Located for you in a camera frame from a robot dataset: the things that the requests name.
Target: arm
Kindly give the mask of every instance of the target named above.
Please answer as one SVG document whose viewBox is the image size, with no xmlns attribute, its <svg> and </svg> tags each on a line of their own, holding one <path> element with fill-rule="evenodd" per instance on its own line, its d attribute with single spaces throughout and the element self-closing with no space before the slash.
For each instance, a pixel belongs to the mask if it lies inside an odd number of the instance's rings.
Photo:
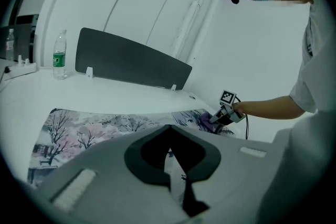
<svg viewBox="0 0 336 224">
<path fill-rule="evenodd" d="M 304 110 L 290 96 L 278 97 L 267 101 L 234 103 L 233 109 L 240 114 L 274 120 L 290 120 L 304 114 Z"/>
</svg>

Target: water bottle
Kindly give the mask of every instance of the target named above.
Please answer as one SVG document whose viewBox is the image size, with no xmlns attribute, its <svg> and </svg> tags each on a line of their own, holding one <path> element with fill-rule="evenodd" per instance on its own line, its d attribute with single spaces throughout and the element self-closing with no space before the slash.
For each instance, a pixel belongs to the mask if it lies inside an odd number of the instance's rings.
<svg viewBox="0 0 336 224">
<path fill-rule="evenodd" d="M 66 30 L 63 30 L 57 37 L 54 45 L 53 74 L 57 80 L 65 78 L 65 52 L 67 49 Z"/>
<path fill-rule="evenodd" d="M 9 30 L 6 40 L 6 60 L 14 61 L 14 29 Z"/>
</svg>

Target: white shirt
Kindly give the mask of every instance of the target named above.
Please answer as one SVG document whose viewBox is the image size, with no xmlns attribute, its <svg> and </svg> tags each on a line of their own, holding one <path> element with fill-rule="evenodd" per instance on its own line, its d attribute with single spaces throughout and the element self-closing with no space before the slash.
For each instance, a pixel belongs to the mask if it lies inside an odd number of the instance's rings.
<svg viewBox="0 0 336 224">
<path fill-rule="evenodd" d="M 327 0 L 313 0 L 302 41 L 302 63 L 298 80 L 289 94 L 294 102 L 307 112 L 314 113 L 317 107 L 302 73 L 307 63 L 327 44 L 336 46 L 336 23 L 333 12 Z"/>
</svg>

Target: purple object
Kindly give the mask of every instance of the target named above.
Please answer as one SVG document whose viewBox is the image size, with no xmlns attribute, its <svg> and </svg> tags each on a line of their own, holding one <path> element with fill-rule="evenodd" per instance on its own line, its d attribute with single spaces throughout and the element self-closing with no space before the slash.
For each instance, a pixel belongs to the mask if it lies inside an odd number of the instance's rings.
<svg viewBox="0 0 336 224">
<path fill-rule="evenodd" d="M 207 127 L 211 132 L 215 132 L 216 128 L 219 126 L 219 124 L 211 124 L 209 123 L 209 119 L 211 118 L 212 116 L 207 112 L 207 113 L 204 113 L 202 116 L 201 116 L 201 121 L 202 123 L 204 124 L 205 127 Z"/>
</svg>

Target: sleeve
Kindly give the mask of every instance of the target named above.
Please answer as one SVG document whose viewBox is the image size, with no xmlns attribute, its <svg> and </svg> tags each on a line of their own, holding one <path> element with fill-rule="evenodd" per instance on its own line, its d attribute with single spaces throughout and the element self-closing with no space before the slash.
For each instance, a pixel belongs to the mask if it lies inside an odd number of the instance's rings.
<svg viewBox="0 0 336 224">
<path fill-rule="evenodd" d="M 304 111 L 310 112 L 310 113 L 315 113 L 316 106 L 313 97 L 311 96 L 311 93 L 303 81 L 302 78 L 302 70 L 305 66 L 305 61 L 302 61 L 299 75 L 298 75 L 298 80 L 295 83 L 294 87 L 290 91 L 289 96 L 293 99 L 293 101 L 301 107 Z"/>
</svg>

